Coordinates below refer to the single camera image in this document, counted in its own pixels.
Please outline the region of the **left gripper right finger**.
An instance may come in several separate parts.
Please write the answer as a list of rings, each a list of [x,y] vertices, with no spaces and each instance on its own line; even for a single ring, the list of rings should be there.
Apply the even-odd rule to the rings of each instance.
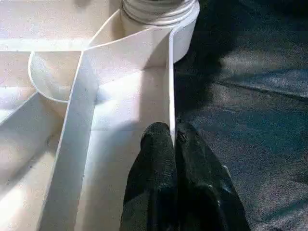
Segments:
[[[227,169],[189,123],[177,124],[175,157],[180,230],[248,230],[243,204]]]

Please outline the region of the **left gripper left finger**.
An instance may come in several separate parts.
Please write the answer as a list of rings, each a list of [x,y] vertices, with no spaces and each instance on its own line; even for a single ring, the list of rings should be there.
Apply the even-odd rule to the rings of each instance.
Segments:
[[[175,150],[169,127],[151,124],[128,174],[121,231],[175,231],[178,228]]]

